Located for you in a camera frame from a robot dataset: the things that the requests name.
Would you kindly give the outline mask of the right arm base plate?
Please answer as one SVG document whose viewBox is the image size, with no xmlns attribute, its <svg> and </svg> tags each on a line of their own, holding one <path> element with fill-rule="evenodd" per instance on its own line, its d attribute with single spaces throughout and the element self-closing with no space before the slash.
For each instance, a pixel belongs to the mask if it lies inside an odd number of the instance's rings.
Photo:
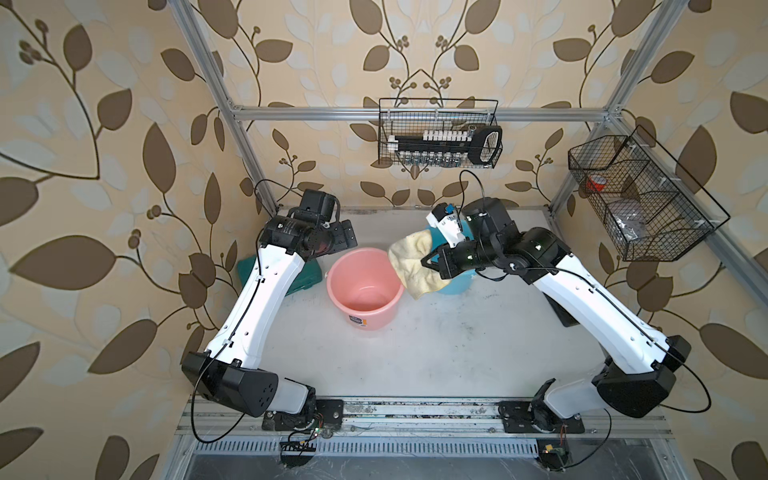
<svg viewBox="0 0 768 480">
<path fill-rule="evenodd" d="M 533 406 L 531 401 L 507 400 L 498 403 L 498 414 L 508 434 L 584 434 L 583 421 L 562 419 L 546 405 Z"/>
</svg>

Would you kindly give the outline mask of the beige cleaning cloth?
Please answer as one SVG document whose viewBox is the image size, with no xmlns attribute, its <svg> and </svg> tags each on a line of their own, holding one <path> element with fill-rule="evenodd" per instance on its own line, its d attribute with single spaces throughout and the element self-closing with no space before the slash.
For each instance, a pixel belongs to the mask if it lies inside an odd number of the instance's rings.
<svg viewBox="0 0 768 480">
<path fill-rule="evenodd" d="M 450 283 L 442 279 L 438 271 L 422 265 L 422 259 L 432 250 L 433 241 L 429 230 L 412 233 L 388 249 L 388 258 L 395 273 L 414 300 L 442 290 Z"/>
</svg>

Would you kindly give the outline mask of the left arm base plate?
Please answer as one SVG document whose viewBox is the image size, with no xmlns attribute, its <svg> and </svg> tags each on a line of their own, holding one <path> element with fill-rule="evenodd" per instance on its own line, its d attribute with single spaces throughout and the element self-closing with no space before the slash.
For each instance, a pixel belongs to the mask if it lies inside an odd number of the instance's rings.
<svg viewBox="0 0 768 480">
<path fill-rule="evenodd" d="M 264 431 L 293 432 L 319 428 L 338 431 L 344 417 L 341 399 L 317 399 L 310 397 L 299 413 L 267 411 L 262 421 Z"/>
</svg>

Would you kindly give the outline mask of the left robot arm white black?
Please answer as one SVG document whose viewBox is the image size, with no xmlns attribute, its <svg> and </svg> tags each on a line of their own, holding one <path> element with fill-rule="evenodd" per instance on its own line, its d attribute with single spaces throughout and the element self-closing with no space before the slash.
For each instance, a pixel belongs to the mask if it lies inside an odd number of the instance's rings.
<svg viewBox="0 0 768 480">
<path fill-rule="evenodd" d="M 349 220 L 306 222 L 278 216 L 256 240 L 253 269 L 224 325 L 201 352 L 189 352 L 182 372 L 193 386 L 190 414 L 202 397 L 242 417 L 286 415 L 291 428 L 318 425 L 315 389 L 260 368 L 269 330 L 290 286 L 309 260 L 358 245 Z"/>
</svg>

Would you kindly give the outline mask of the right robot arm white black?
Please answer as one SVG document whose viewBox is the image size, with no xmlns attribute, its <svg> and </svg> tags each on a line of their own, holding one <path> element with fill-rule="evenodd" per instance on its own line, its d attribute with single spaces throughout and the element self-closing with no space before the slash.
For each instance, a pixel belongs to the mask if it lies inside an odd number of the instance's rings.
<svg viewBox="0 0 768 480">
<path fill-rule="evenodd" d="M 590 333 L 606 351 L 603 364 L 585 377 L 546 381 L 530 402 L 529 418 L 541 431 L 584 412 L 611 408 L 642 418 L 664 405 L 676 371 L 691 351 L 680 335 L 665 336 L 617 300 L 551 231 L 524 233 L 513 224 L 455 246 L 442 244 L 421 264 L 450 280 L 467 270 L 495 267 L 534 286 Z"/>
</svg>

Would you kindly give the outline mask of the pink plastic bucket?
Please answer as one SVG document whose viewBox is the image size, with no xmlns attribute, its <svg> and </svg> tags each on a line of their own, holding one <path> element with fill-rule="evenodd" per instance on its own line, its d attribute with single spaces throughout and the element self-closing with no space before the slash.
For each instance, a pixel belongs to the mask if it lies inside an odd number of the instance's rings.
<svg viewBox="0 0 768 480">
<path fill-rule="evenodd" d="M 369 331 L 395 319 L 405 292 L 388 253 L 377 248 L 358 248 L 336 260 L 326 275 L 326 289 L 351 325 Z"/>
</svg>

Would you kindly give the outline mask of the light blue plastic bucket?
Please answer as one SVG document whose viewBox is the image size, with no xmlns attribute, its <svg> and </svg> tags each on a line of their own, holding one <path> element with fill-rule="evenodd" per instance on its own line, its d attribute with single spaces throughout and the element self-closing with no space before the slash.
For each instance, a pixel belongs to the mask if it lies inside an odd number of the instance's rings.
<svg viewBox="0 0 768 480">
<path fill-rule="evenodd" d="M 447 244 L 442 232 L 436 227 L 429 227 L 432 239 L 432 249 L 435 250 L 443 244 Z M 466 259 L 461 259 L 457 253 L 451 253 L 450 248 L 446 247 L 444 253 L 447 255 L 445 264 L 449 267 L 453 277 L 450 283 L 438 291 L 438 294 L 447 296 L 462 295 L 471 286 L 475 272 L 469 267 Z"/>
</svg>

